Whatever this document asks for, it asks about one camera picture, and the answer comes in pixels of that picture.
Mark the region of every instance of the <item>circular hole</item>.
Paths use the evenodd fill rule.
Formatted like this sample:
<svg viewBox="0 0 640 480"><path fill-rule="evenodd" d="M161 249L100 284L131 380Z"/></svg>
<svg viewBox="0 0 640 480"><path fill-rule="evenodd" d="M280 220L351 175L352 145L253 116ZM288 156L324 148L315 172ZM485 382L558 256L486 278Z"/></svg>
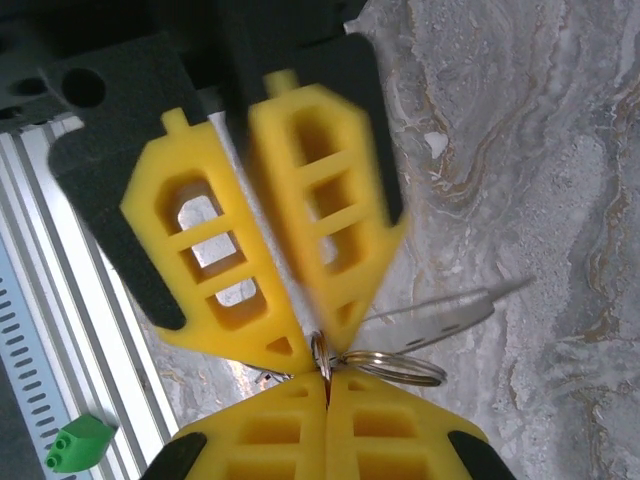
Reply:
<svg viewBox="0 0 640 480"><path fill-rule="evenodd" d="M97 107L107 93L104 80L86 68L69 70L62 79L62 94L67 101L80 108Z"/></svg>
<svg viewBox="0 0 640 480"><path fill-rule="evenodd" d="M15 83L9 85L7 91L11 95L17 95L21 97L31 97L34 95L42 95L47 91L47 86L44 81L38 77L23 78Z"/></svg>
<svg viewBox="0 0 640 480"><path fill-rule="evenodd" d="M7 107L0 110L0 120L12 120L22 115L22 107Z"/></svg>

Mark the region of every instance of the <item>rectangular cutout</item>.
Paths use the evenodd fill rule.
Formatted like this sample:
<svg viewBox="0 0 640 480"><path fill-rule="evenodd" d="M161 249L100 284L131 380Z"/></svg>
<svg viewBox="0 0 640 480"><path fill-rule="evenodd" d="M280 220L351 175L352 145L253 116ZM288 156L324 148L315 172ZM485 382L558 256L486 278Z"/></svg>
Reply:
<svg viewBox="0 0 640 480"><path fill-rule="evenodd" d="M200 242L180 252L180 256L197 283L246 262L232 232Z"/></svg>
<svg viewBox="0 0 640 480"><path fill-rule="evenodd" d="M311 218L311 223L318 221L316 208L309 202L307 202L307 213ZM330 237L324 237L320 239L320 253L322 254L322 262L328 265L338 257L338 247Z"/></svg>
<svg viewBox="0 0 640 480"><path fill-rule="evenodd" d="M376 451L357 455L360 480L429 480L430 477L425 459L416 454Z"/></svg>
<svg viewBox="0 0 640 480"><path fill-rule="evenodd" d="M322 118L322 107L303 108L293 116L293 134L298 142L303 164L316 162L338 151L333 128Z"/></svg>
<svg viewBox="0 0 640 480"><path fill-rule="evenodd" d="M201 172L169 179L158 192L156 211L169 235L189 230L224 213Z"/></svg>
<svg viewBox="0 0 640 480"><path fill-rule="evenodd" d="M228 308L254 297L257 292L256 283L249 278L216 293L216 299L220 306Z"/></svg>
<svg viewBox="0 0 640 480"><path fill-rule="evenodd" d="M240 438L244 445L300 443L301 420L294 415L276 414L252 418Z"/></svg>
<svg viewBox="0 0 640 480"><path fill-rule="evenodd" d="M25 358L24 360L20 360L19 362L17 362L14 365L14 368L22 368L25 365L29 365L30 363L33 363L33 358Z"/></svg>
<svg viewBox="0 0 640 480"><path fill-rule="evenodd" d="M353 205L347 179L348 173L343 173L311 187L309 203L319 218L328 217Z"/></svg>
<svg viewBox="0 0 640 480"><path fill-rule="evenodd" d="M237 294L238 289L241 289L241 285L245 283L241 282L221 292L217 292L213 297L207 299L213 315L222 328L226 330L238 330L262 318L267 313L267 301L260 290L260 286L255 279L249 279L248 281L253 284L253 295L250 298L236 301L239 298ZM224 295L230 295L224 297L226 305L221 302L221 297Z"/></svg>
<svg viewBox="0 0 640 480"><path fill-rule="evenodd" d="M231 460L227 480L294 480L296 463L293 460Z"/></svg>
<svg viewBox="0 0 640 480"><path fill-rule="evenodd" d="M363 252L358 241L358 224L349 225L329 235L323 242L330 242L335 247L335 258L327 263L332 273L342 273L362 261Z"/></svg>
<svg viewBox="0 0 640 480"><path fill-rule="evenodd" d="M403 409L363 408L353 415L354 437L415 438L417 435L413 415Z"/></svg>

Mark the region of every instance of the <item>slotted metal bracket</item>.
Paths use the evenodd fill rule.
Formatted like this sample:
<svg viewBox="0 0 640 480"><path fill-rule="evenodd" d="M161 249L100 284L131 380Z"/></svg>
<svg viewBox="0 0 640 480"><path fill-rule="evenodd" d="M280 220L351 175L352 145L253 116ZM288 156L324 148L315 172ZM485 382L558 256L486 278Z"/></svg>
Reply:
<svg viewBox="0 0 640 480"><path fill-rule="evenodd" d="M178 427L122 282L47 167L50 144L79 126L0 135L0 352L41 461L83 413L118 428L97 467L47 478L137 480ZM40 394L51 413L30 418Z"/></svg>
<svg viewBox="0 0 640 480"><path fill-rule="evenodd" d="M60 428L69 423L40 337L25 303L18 280L0 240L0 357L31 435L43 461ZM56 474L44 469L45 478L85 480L88 472Z"/></svg>

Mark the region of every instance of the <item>black foam padding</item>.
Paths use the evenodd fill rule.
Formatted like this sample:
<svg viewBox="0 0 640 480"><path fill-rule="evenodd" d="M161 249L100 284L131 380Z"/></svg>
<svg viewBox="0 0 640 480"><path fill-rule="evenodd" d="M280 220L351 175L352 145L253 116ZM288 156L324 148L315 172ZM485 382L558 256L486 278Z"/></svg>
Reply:
<svg viewBox="0 0 640 480"><path fill-rule="evenodd" d="M404 202L375 51L342 23L360 13L362 0L219 0L218 44L226 72L222 97L227 127L246 157L248 110L268 98L264 76L294 69L302 85L319 83L364 109L371 120L389 223Z"/></svg>
<svg viewBox="0 0 640 480"><path fill-rule="evenodd" d="M48 92L17 94L11 87L37 80L42 66L156 32L147 4L145 0L0 1L0 132L65 113Z"/></svg>
<svg viewBox="0 0 640 480"><path fill-rule="evenodd" d="M454 431L448 436L473 480L516 480L488 443L465 432Z"/></svg>
<svg viewBox="0 0 640 480"><path fill-rule="evenodd" d="M292 65L301 85L319 83L369 114L388 219L396 225L404 201L373 45L360 34L343 35L297 51Z"/></svg>
<svg viewBox="0 0 640 480"><path fill-rule="evenodd" d="M226 123L241 156L248 145L247 113L268 98L263 77L289 68L293 51L331 37L333 0L217 0L218 58Z"/></svg>
<svg viewBox="0 0 640 480"><path fill-rule="evenodd" d="M67 88L74 105L63 85L70 72L78 71L93 81L72 83L71 92ZM149 320L171 330L182 328L186 322L180 307L120 210L142 149L166 133L161 115L179 107L191 124L206 121L180 60L164 35L154 35L55 63L42 74L84 123L51 147L54 177ZM104 99L79 107L95 104L91 91L83 92L84 85L96 82L94 75L104 83Z"/></svg>
<svg viewBox="0 0 640 480"><path fill-rule="evenodd" d="M204 433L190 433L167 443L140 480L186 480L207 444Z"/></svg>

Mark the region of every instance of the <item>ventilation slot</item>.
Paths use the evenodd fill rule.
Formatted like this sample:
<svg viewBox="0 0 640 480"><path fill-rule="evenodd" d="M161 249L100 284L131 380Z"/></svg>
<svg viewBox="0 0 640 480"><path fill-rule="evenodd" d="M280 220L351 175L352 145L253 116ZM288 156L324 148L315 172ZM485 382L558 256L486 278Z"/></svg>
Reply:
<svg viewBox="0 0 640 480"><path fill-rule="evenodd" d="M20 287L15 277L8 275L12 273L11 264L1 242L0 272L4 274L0 274L0 354L35 453L44 460L60 427L69 419ZM89 477L83 473L55 478Z"/></svg>

